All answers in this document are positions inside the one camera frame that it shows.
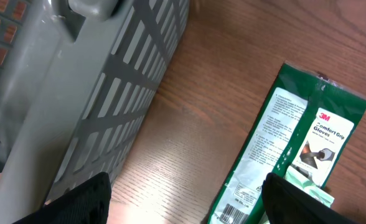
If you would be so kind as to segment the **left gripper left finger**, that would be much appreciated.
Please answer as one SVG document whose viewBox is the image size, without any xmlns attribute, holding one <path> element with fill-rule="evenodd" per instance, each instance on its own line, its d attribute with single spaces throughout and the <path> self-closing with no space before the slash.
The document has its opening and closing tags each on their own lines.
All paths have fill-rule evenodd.
<svg viewBox="0 0 366 224">
<path fill-rule="evenodd" d="M 109 175 L 100 172 L 15 224 L 106 224 L 110 200 Z"/>
</svg>

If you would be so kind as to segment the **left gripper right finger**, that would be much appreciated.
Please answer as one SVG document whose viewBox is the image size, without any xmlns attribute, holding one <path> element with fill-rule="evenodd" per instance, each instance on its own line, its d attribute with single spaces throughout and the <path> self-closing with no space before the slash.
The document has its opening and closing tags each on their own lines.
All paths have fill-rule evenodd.
<svg viewBox="0 0 366 224">
<path fill-rule="evenodd" d="M 272 172 L 263 182 L 261 198 L 271 224 L 355 223 Z"/>
</svg>

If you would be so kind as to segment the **mint green wipes pack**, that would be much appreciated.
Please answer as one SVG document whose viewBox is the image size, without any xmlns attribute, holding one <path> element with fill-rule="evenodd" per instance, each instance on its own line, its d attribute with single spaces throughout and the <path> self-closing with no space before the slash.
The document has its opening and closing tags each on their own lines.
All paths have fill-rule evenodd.
<svg viewBox="0 0 366 224">
<path fill-rule="evenodd" d="M 283 179 L 287 180 L 289 183 L 293 184 L 297 188 L 301 189 L 311 197 L 315 198 L 317 201 L 321 202 L 323 205 L 331 208 L 334 202 L 334 197 L 323 191 L 315 183 L 305 177 L 300 171 L 289 166 Z M 266 213 L 262 216 L 260 223 L 270 223 Z"/>
</svg>

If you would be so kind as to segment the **green 3M gloves package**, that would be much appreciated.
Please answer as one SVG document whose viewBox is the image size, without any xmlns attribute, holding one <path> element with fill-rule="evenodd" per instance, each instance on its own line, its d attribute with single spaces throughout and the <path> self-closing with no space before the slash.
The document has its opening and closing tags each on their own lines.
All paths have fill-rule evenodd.
<svg viewBox="0 0 366 224">
<path fill-rule="evenodd" d="M 325 191 L 366 111 L 366 96 L 322 75 L 282 64 L 209 211 L 209 223 L 260 223 L 270 172 L 289 166 Z"/>
</svg>

